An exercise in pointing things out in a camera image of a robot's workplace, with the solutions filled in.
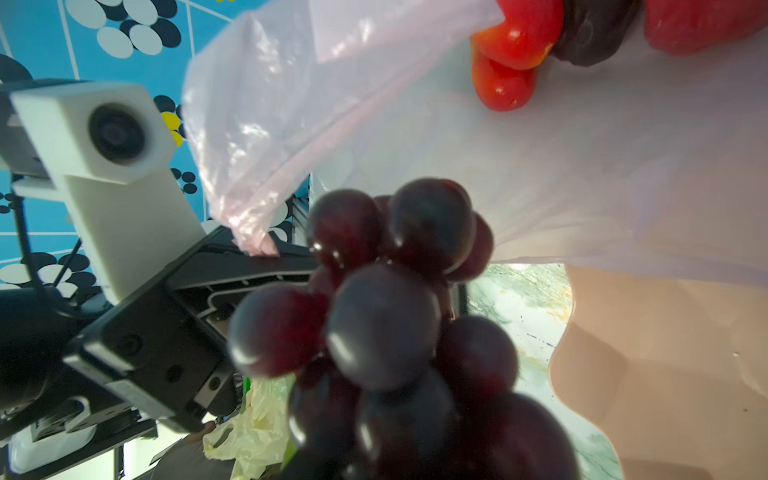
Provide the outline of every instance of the red tomato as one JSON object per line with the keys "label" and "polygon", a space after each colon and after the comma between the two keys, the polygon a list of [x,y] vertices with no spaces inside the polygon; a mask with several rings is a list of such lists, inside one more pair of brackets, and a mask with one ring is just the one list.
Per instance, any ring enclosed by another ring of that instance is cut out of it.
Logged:
{"label": "red tomato", "polygon": [[765,0],[646,0],[645,36],[670,55],[691,55],[768,26]]}
{"label": "red tomato", "polygon": [[506,20],[472,41],[491,60],[515,70],[538,67],[563,29],[563,0],[498,0]]}
{"label": "red tomato", "polygon": [[536,70],[515,70],[472,49],[472,83],[480,101],[493,111],[516,110],[531,100]]}

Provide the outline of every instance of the marble countertop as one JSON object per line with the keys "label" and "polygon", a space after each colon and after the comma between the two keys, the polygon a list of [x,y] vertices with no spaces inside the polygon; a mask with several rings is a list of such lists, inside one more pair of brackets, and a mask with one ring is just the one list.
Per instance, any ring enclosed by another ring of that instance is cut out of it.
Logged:
{"label": "marble countertop", "polygon": [[571,315],[573,299],[563,265],[491,265],[468,285],[470,313],[504,328],[518,350],[515,391],[537,399],[557,417],[578,451],[584,480],[624,478],[603,433],[563,405],[552,391],[548,366]]}

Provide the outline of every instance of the white plastic bag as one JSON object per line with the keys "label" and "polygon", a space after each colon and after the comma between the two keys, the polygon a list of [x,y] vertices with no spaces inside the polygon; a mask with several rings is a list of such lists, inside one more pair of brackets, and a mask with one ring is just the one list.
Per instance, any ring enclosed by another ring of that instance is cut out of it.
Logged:
{"label": "white plastic bag", "polygon": [[267,466],[283,461],[288,444],[286,409],[293,375],[254,380],[245,411],[203,437],[205,456],[235,460],[231,480],[259,478]]}
{"label": "white plastic bag", "polygon": [[[310,170],[316,193],[439,176],[491,224],[493,260],[768,285],[764,33],[669,58],[635,28],[593,68],[548,59],[531,102],[497,114],[476,99],[468,45],[453,46],[497,22],[493,0],[402,0],[376,28],[387,3],[273,0],[190,65],[190,143],[241,248],[270,252],[270,211]],[[369,17],[334,23],[328,5]],[[464,22],[470,5],[487,14]]]}

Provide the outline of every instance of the grape bunch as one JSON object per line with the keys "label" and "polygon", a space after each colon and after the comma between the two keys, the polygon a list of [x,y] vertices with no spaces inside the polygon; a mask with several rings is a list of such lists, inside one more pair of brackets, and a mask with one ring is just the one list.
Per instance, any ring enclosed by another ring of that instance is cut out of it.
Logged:
{"label": "grape bunch", "polygon": [[262,286],[237,307],[230,356],[248,376],[289,372],[298,452],[282,480],[576,480],[567,436],[511,391],[518,357],[449,285],[479,276],[488,224],[456,182],[394,195],[337,190],[310,211],[321,266],[305,287]]}

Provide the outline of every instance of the beige bin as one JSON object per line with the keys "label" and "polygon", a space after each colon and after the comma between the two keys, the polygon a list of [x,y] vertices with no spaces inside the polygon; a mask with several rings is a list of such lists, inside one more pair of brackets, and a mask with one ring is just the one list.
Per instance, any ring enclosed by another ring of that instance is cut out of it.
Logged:
{"label": "beige bin", "polygon": [[570,266],[550,362],[626,480],[768,479],[768,291]]}

